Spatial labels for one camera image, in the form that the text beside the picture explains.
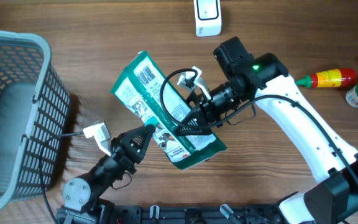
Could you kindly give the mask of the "green 3M gloves packet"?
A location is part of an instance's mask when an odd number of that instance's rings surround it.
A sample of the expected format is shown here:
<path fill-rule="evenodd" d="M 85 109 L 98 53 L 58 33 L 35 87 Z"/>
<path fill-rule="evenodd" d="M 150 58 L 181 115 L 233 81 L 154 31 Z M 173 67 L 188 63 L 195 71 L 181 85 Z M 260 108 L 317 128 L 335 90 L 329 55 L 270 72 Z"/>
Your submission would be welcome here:
<path fill-rule="evenodd" d="M 160 104 L 164 79 L 165 75 L 149 53 L 141 51 L 121 72 L 110 92 L 144 124 L 155 126 L 154 141 L 178 169 L 185 170 L 225 151 L 226 145 L 214 133 L 195 136 L 174 133 L 177 124 Z"/>

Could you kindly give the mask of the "red yellow sauce bottle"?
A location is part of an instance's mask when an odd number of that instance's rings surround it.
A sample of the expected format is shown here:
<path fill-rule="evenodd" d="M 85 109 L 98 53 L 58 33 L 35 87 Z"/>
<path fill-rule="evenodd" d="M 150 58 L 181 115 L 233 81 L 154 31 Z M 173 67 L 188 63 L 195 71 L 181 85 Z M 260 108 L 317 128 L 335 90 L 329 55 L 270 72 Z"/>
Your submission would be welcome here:
<path fill-rule="evenodd" d="M 307 75 L 295 83 L 305 88 L 344 88 L 355 85 L 357 75 L 351 68 L 336 68 Z"/>

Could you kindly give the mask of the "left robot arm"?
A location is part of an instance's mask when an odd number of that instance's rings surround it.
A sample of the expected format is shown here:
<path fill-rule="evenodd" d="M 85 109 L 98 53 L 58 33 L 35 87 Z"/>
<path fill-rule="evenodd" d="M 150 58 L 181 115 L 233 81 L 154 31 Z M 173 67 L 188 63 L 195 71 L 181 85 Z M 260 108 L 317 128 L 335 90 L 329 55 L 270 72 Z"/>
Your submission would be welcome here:
<path fill-rule="evenodd" d="M 90 171 L 66 182 L 65 203 L 57 210 L 57 223 L 122 223 L 123 213 L 100 196 L 115 181 L 136 172 L 135 165 L 144 159 L 154 132 L 155 126 L 149 124 L 112 138 L 105 122 L 83 129 L 85 137 L 94 138 L 105 156 Z"/>

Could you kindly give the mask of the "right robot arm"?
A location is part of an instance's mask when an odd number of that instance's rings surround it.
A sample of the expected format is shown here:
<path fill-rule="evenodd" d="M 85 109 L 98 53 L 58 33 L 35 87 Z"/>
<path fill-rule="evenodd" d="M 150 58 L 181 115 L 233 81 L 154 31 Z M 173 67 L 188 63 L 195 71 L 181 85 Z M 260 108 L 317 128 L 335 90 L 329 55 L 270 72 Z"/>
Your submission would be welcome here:
<path fill-rule="evenodd" d="M 213 52 L 226 82 L 210 90 L 198 68 L 174 72 L 191 111 L 177 123 L 179 136 L 210 134 L 241 110 L 257 105 L 299 150 L 316 180 L 307 192 L 278 202 L 275 223 L 340 223 L 358 212 L 358 150 L 345 142 L 301 94 L 284 64 L 271 53 L 254 57 L 237 37 Z"/>

